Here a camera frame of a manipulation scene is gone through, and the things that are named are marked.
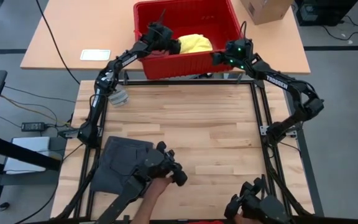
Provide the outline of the black equipment cabinet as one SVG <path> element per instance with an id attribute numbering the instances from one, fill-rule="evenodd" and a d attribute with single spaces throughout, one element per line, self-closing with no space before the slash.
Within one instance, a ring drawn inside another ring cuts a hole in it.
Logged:
<path id="1" fill-rule="evenodd" d="M 358 0 L 295 0 L 300 26 L 336 26 Z"/>

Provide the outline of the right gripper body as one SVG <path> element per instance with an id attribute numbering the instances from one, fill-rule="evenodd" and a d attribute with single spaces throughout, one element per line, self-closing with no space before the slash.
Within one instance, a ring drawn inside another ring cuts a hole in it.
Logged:
<path id="1" fill-rule="evenodd" d="M 226 43 L 225 57 L 230 65 L 246 68 L 254 59 L 254 45 L 251 39 L 231 40 Z"/>

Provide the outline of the light orange wooden table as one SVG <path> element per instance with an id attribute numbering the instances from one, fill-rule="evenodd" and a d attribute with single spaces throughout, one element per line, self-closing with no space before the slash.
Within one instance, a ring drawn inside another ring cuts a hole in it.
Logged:
<path id="1" fill-rule="evenodd" d="M 134 43 L 134 4 L 145 0 L 49 0 L 21 62 L 22 69 L 100 70 L 105 61 L 82 61 L 84 49 L 106 49 L 111 57 Z M 270 66 L 287 74 L 308 75 L 310 67 L 290 9 L 281 22 L 255 26 L 240 0 L 231 0 L 246 36 Z"/>

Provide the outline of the black power adapter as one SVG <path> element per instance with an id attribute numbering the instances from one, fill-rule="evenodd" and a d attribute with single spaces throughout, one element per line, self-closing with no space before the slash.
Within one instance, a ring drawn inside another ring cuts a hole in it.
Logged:
<path id="1" fill-rule="evenodd" d="M 22 132 L 43 132 L 46 130 L 46 125 L 43 122 L 29 122 L 22 123 L 21 131 Z"/>

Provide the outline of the red plastic laundry bin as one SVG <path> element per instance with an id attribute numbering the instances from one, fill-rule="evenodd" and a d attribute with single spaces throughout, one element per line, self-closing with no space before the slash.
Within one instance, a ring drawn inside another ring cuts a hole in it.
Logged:
<path id="1" fill-rule="evenodd" d="M 150 55 L 140 60 L 149 80 L 215 73 L 232 70 L 225 64 L 213 65 L 213 52 L 225 49 L 226 42 L 240 36 L 240 25 L 231 0 L 154 0 L 134 4 L 135 38 L 148 30 L 151 22 L 163 17 L 162 24 L 173 31 L 173 38 L 201 34 L 212 51 L 192 54 Z"/>

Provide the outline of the yellow t-shirt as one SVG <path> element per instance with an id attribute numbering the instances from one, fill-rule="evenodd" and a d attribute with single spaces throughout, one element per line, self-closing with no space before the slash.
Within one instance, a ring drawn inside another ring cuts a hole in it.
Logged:
<path id="1" fill-rule="evenodd" d="M 201 34 L 184 35 L 179 37 L 178 41 L 180 43 L 180 54 L 208 52 L 213 50 L 210 40 Z"/>

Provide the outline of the cardboard box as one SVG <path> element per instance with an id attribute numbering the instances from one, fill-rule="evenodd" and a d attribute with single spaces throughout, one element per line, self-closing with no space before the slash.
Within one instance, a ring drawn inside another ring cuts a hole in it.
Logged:
<path id="1" fill-rule="evenodd" d="M 295 0 L 240 0 L 255 26 L 281 22 Z"/>

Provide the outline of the person's right hand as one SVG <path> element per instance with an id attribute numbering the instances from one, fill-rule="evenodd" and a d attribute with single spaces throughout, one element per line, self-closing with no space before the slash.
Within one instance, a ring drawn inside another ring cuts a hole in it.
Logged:
<path id="1" fill-rule="evenodd" d="M 238 213 L 234 216 L 233 221 L 235 224 L 254 224 L 254 220 L 244 218 L 243 213 Z"/>

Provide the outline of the person's left forearm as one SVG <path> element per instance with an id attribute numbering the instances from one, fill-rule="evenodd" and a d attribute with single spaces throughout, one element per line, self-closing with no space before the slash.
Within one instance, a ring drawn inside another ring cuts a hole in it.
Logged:
<path id="1" fill-rule="evenodd" d="M 130 224 L 150 224 L 150 218 L 160 194 L 145 194 Z"/>

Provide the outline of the dark grey shorts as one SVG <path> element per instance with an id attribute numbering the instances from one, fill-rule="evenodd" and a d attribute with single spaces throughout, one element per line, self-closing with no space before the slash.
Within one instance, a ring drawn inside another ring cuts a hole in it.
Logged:
<path id="1" fill-rule="evenodd" d="M 154 144 L 148 141 L 108 137 L 90 189 L 95 192 L 120 194 L 135 166 L 144 160 L 153 146 Z"/>

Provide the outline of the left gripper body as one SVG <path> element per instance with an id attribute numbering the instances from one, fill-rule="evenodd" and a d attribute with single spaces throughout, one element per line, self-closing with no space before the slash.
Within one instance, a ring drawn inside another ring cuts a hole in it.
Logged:
<path id="1" fill-rule="evenodd" d="M 151 22 L 148 25 L 148 31 L 142 34 L 140 41 L 147 44 L 146 50 L 152 51 L 168 51 L 172 48 L 170 40 L 172 40 L 173 31 L 159 22 Z"/>

